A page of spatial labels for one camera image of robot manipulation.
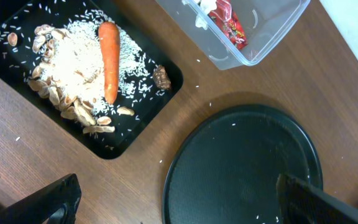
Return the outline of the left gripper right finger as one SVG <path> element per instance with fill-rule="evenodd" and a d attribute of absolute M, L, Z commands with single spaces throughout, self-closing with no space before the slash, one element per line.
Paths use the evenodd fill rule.
<path fill-rule="evenodd" d="M 276 191 L 282 224 L 358 224 L 358 209 L 295 176 L 280 174 Z"/>

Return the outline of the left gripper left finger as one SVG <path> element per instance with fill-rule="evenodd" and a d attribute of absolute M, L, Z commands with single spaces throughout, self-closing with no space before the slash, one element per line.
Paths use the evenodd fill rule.
<path fill-rule="evenodd" d="M 76 174 L 68 174 L 0 210 L 0 223 L 74 224 L 81 200 Z"/>

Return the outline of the rice and food scraps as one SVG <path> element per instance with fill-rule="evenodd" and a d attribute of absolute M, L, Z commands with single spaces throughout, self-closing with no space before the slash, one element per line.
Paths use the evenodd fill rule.
<path fill-rule="evenodd" d="M 42 56 L 33 69 L 28 85 L 41 98 L 47 98 L 64 119 L 79 122 L 85 134 L 113 133 L 108 116 L 97 117 L 97 105 L 111 106 L 104 97 L 104 63 L 98 30 L 102 22 L 75 21 L 67 26 L 42 24 L 35 28 L 32 51 Z M 122 46 L 120 76 L 124 73 Z"/>

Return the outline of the brown food lump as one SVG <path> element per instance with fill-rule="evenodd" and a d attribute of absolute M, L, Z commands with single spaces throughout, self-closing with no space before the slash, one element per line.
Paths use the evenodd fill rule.
<path fill-rule="evenodd" d="M 152 78 L 156 86 L 161 90 L 171 89 L 171 81 L 167 75 L 165 67 L 159 65 L 156 70 L 153 72 Z"/>

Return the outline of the orange carrot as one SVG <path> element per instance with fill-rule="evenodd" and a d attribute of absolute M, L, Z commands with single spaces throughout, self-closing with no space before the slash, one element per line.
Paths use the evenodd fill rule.
<path fill-rule="evenodd" d="M 104 63 L 104 97 L 107 103 L 113 104 L 119 89 L 119 29 L 113 22 L 104 22 L 99 27 L 98 35 Z"/>

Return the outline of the red snack wrapper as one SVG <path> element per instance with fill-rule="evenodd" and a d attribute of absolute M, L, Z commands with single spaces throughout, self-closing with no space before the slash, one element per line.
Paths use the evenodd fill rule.
<path fill-rule="evenodd" d="M 217 8 L 208 16 L 219 27 L 221 32 L 231 41 L 237 50 L 242 50 L 247 44 L 247 37 L 239 18 L 232 8 L 230 0 L 217 0 Z"/>

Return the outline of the white tissue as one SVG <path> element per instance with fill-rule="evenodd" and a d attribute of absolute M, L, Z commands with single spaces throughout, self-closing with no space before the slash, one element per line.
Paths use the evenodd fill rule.
<path fill-rule="evenodd" d="M 200 7 L 204 14 L 215 22 L 216 16 L 210 14 L 217 9 L 216 0 L 193 0 L 193 2 Z M 208 23 L 199 14 L 196 16 L 195 26 L 197 28 L 203 28 L 204 30 L 208 29 Z"/>

